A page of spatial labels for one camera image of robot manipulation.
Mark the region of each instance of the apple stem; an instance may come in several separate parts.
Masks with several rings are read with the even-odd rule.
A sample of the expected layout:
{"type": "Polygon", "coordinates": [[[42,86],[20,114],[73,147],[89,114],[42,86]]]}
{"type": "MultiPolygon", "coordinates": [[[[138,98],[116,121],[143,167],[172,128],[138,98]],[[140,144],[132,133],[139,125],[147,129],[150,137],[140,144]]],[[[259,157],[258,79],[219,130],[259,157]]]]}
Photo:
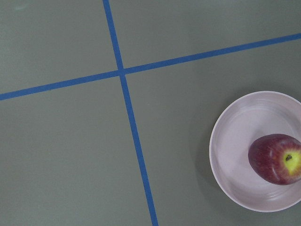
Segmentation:
{"type": "Polygon", "coordinates": [[[288,154],[285,160],[289,161],[291,158],[293,157],[290,154],[288,154]]]}

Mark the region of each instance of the red apple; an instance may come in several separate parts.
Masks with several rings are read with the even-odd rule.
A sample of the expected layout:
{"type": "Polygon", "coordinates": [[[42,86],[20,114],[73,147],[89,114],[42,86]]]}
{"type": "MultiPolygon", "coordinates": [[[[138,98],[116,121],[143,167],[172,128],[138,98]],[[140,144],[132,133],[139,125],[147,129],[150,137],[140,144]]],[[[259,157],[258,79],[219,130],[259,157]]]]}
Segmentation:
{"type": "Polygon", "coordinates": [[[273,184],[289,185],[301,179],[301,143],[291,136],[263,136],[251,144],[248,157],[255,172],[273,184]]]}

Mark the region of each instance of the blue tape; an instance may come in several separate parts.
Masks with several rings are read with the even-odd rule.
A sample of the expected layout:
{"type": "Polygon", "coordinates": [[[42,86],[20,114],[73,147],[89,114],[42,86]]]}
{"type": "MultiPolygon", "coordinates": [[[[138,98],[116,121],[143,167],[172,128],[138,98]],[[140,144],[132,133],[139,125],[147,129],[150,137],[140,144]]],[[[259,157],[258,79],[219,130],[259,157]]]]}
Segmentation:
{"type": "Polygon", "coordinates": [[[51,83],[51,84],[47,84],[47,85],[36,86],[36,87],[22,89],[22,90],[18,90],[18,91],[9,92],[9,93],[3,93],[3,94],[0,94],[0,100],[26,96],[29,94],[40,93],[40,92],[49,91],[52,89],[59,89],[59,88],[63,88],[63,87],[74,86],[74,85],[78,85],[78,84],[82,84],[82,83],[86,83],[86,82],[107,79],[107,78],[112,78],[112,77],[117,77],[117,76],[119,76],[119,72],[112,71],[112,72],[105,72],[105,73],[101,73],[101,74],[95,74],[95,75],[90,75],[90,76],[66,80],[66,81],[60,81],[60,82],[51,83]]]}
{"type": "Polygon", "coordinates": [[[176,64],[180,64],[180,63],[193,61],[193,60],[200,60],[200,59],[204,59],[204,58],[208,58],[208,57],[214,57],[214,56],[224,55],[224,54],[228,54],[228,53],[234,53],[234,52],[238,52],[238,51],[242,51],[242,50],[258,48],[258,47],[263,47],[263,46],[268,46],[268,45],[274,45],[274,44],[278,44],[278,43],[282,43],[282,42],[286,42],[286,41],[298,40],[298,39],[301,39],[301,33],[283,36],[283,37],[274,38],[274,39],[269,39],[269,40],[252,42],[252,43],[239,45],[239,46],[222,48],[222,49],[218,49],[218,50],[213,50],[213,51],[204,52],[204,53],[198,53],[198,54],[189,55],[189,56],[183,56],[183,57],[169,59],[169,60],[163,60],[163,61],[150,63],[150,64],[146,64],[146,65],[129,67],[129,68],[124,69],[124,71],[126,74],[142,72],[142,71],[147,71],[147,70],[151,70],[151,69],[155,69],[155,68],[176,65],[176,64]]]}
{"type": "Polygon", "coordinates": [[[119,44],[118,44],[118,40],[117,40],[117,35],[116,35],[116,30],[115,30],[115,26],[114,26],[114,21],[113,21],[113,16],[112,16],[109,0],[103,0],[103,7],[104,7],[104,11],[105,11],[105,14],[107,17],[107,22],[108,22],[108,26],[109,26],[109,31],[110,31],[110,36],[111,36],[111,41],[112,41],[112,45],[113,45],[117,68],[118,68],[118,70],[122,71],[123,63],[122,63],[121,53],[120,53],[120,49],[119,49],[119,44]]]}
{"type": "Polygon", "coordinates": [[[119,44],[118,44],[118,40],[117,40],[117,36],[116,36],[116,30],[115,30],[115,26],[114,26],[114,22],[113,22],[113,17],[112,17],[112,12],[111,12],[109,1],[103,0],[103,6],[104,6],[104,11],[106,13],[107,21],[108,21],[108,26],[109,26],[111,41],[112,41],[114,54],[115,54],[115,58],[116,58],[117,68],[120,72],[119,77],[120,77],[122,92],[123,92],[124,101],[125,101],[126,108],[127,108],[127,115],[128,115],[131,131],[132,131],[132,136],[133,136],[133,140],[134,140],[136,155],[137,155],[140,173],[141,173],[143,186],[144,186],[144,192],[145,192],[145,196],[146,196],[146,200],[147,200],[147,204],[148,204],[148,208],[149,208],[149,212],[150,212],[150,217],[151,217],[150,219],[151,219],[153,226],[158,226],[156,210],[155,210],[155,206],[154,206],[154,202],[153,202],[153,198],[152,198],[152,194],[151,194],[151,187],[150,187],[149,179],[147,176],[145,161],[144,161],[144,157],[143,157],[143,153],[142,153],[138,129],[137,129],[136,120],[135,120],[135,116],[134,116],[132,101],[131,101],[130,93],[128,90],[126,74],[123,69],[122,57],[121,57],[121,53],[120,53],[120,49],[119,49],[119,44]]]}

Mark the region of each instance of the bowl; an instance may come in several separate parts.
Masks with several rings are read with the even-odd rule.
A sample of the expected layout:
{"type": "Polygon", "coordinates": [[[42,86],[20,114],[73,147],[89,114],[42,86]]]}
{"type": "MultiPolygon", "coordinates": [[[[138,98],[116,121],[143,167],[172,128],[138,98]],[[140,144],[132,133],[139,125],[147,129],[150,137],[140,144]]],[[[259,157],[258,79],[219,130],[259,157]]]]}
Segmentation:
{"type": "Polygon", "coordinates": [[[301,181],[275,185],[250,166],[251,143],[273,133],[301,140],[301,103],[283,93],[260,91],[230,104],[210,138],[209,158],[217,183],[234,202],[258,212],[284,210],[301,200],[301,181]]]}

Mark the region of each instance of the bowl rim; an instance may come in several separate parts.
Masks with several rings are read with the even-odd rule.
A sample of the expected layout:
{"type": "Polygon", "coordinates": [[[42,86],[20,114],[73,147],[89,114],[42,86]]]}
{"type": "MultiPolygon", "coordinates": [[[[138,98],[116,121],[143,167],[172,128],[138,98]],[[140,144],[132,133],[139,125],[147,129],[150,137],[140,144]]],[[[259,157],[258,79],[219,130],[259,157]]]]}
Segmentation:
{"type": "Polygon", "coordinates": [[[239,200],[237,200],[236,198],[234,198],[232,195],[230,195],[224,188],[223,186],[221,185],[218,177],[217,177],[217,174],[213,168],[213,160],[212,160],[212,142],[213,142],[213,136],[214,136],[214,133],[215,133],[215,130],[216,130],[216,127],[217,125],[219,124],[219,121],[223,118],[224,114],[235,104],[237,103],[238,101],[240,101],[241,99],[243,98],[246,98],[248,96],[252,96],[252,95],[258,95],[258,94],[262,94],[262,93],[270,93],[270,94],[276,94],[276,95],[281,95],[281,96],[284,96],[286,98],[289,98],[291,100],[293,100],[294,102],[296,102],[297,104],[300,105],[301,107],[301,102],[299,102],[298,100],[296,100],[295,98],[287,95],[287,94],[284,94],[284,93],[281,93],[281,92],[277,92],[277,91],[257,91],[257,92],[252,92],[252,93],[249,93],[249,94],[246,94],[238,99],[236,99],[235,101],[233,101],[225,110],[223,110],[223,112],[221,113],[221,115],[218,117],[218,119],[216,120],[215,124],[214,124],[214,127],[212,129],[212,133],[211,133],[211,136],[210,136],[210,142],[209,142],[209,161],[210,161],[210,167],[211,167],[211,171],[214,175],[214,178],[217,182],[217,184],[219,185],[219,187],[222,189],[222,191],[232,200],[234,201],[235,203],[237,203],[238,205],[242,206],[242,207],[245,207],[246,209],[249,209],[249,210],[253,210],[253,211],[257,211],[257,212],[277,212],[277,211],[281,211],[281,210],[285,210],[287,208],[290,208],[292,207],[293,205],[297,204],[298,202],[301,201],[301,197],[299,199],[297,199],[295,202],[291,203],[290,205],[286,205],[282,208],[277,208],[277,209],[270,209],[270,210],[261,210],[261,209],[257,209],[257,208],[252,208],[252,207],[249,207],[247,205],[244,205],[242,203],[239,202],[239,200]]]}

